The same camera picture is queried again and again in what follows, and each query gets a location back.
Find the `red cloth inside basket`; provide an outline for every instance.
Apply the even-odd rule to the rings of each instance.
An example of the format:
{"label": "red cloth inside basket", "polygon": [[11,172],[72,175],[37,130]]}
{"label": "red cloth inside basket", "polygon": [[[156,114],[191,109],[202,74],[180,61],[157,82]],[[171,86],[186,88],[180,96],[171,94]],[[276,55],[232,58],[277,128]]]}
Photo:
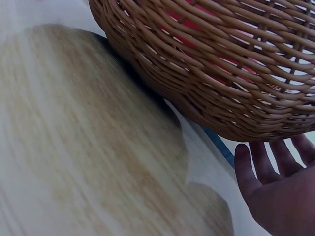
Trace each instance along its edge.
{"label": "red cloth inside basket", "polygon": [[[202,7],[202,6],[200,6],[200,5],[195,5],[194,7],[198,8],[198,9],[204,11],[204,12],[207,12],[207,13],[210,14],[210,15],[215,16],[214,13],[210,12],[209,10],[205,9],[204,7]],[[174,19],[177,20],[177,21],[179,21],[179,20],[181,20],[181,19],[183,18],[182,15],[180,15],[179,13],[176,13],[176,12],[174,12],[174,11],[172,11],[172,10],[167,9],[166,12],[167,12],[172,18],[174,18]],[[185,19],[185,20],[183,21],[183,24],[184,24],[186,27],[189,27],[189,28],[194,29],[194,30],[200,30],[200,31],[203,30],[203,29],[202,29],[200,26],[198,26],[196,23],[194,23],[194,22],[192,22],[192,21],[190,21],[190,20],[187,20],[187,19]],[[167,27],[161,26],[161,28],[162,28],[163,30],[165,30],[166,32],[170,32]],[[189,41],[187,41],[187,40],[185,40],[185,39],[183,39],[183,38],[181,38],[181,37],[179,37],[179,36],[177,36],[177,35],[175,35],[174,37],[175,37],[176,39],[178,39],[179,41],[181,41],[181,42],[182,42],[184,45],[186,45],[186,46],[189,46],[189,47],[191,47],[191,48],[194,48],[194,47],[195,47],[194,44],[192,44],[191,42],[189,42]],[[185,52],[185,51],[184,51],[184,53],[187,54],[187,55],[189,55],[190,57],[194,58],[194,55],[192,55],[192,54],[190,54],[190,53],[188,53],[188,52]],[[225,60],[225,61],[227,61],[227,62],[233,64],[234,66],[239,64],[237,61],[233,60],[232,58],[223,57],[223,56],[219,56],[219,57],[220,57],[221,59],[223,59],[223,60]],[[228,70],[228,68],[224,68],[221,64],[218,64],[218,63],[215,63],[215,62],[212,62],[212,63],[215,64],[217,67],[219,67],[219,68],[221,68],[221,69],[223,69],[223,70],[225,70],[225,71],[231,73],[231,72]],[[243,70],[247,71],[248,73],[256,74],[253,70],[251,70],[250,68],[248,68],[248,67],[246,67],[246,66],[244,66],[244,65],[243,65],[241,68],[242,68]],[[244,76],[240,76],[240,78],[242,78],[242,79],[244,79],[244,80],[246,80],[246,81],[251,81],[249,78],[246,78],[246,77],[244,77]],[[218,78],[214,78],[214,79],[216,79],[217,81],[220,81],[220,82],[226,84],[226,82],[225,82],[225,81],[222,81],[221,79],[218,79]]]}

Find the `wicker weave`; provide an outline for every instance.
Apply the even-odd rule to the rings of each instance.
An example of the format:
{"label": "wicker weave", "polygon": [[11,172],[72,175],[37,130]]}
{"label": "wicker weave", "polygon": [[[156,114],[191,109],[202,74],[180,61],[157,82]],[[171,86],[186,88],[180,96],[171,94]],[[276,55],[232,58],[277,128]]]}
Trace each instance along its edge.
{"label": "wicker weave", "polygon": [[194,122],[235,141],[315,130],[314,0],[90,0],[111,45]]}

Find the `wicker basket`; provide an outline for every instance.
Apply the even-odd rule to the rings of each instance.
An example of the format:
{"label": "wicker basket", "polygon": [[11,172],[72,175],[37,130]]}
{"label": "wicker basket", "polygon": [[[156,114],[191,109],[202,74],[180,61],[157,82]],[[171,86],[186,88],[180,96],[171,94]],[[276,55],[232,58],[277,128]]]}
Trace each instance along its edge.
{"label": "wicker basket", "polygon": [[115,50],[186,117],[235,141],[315,129],[314,0],[90,0]]}

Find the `hand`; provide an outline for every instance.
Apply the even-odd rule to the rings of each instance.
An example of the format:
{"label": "hand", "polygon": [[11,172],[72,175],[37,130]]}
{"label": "hand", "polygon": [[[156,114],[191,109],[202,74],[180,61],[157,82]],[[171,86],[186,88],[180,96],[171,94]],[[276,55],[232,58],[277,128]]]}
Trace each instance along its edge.
{"label": "hand", "polygon": [[270,143],[280,175],[262,142],[250,143],[257,178],[246,145],[235,150],[235,172],[253,218],[275,236],[315,235],[315,147],[305,137],[292,138],[306,168],[298,164],[284,141]]}

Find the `human hand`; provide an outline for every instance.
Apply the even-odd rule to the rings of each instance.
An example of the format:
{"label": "human hand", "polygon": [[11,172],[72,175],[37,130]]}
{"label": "human hand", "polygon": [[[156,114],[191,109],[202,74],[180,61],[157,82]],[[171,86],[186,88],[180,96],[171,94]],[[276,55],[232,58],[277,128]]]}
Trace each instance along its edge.
{"label": "human hand", "polygon": [[263,142],[240,144],[235,172],[242,196],[258,224],[275,236],[315,235],[315,146],[299,135],[292,138],[306,168],[298,164],[284,141],[270,143],[280,174],[273,169]]}

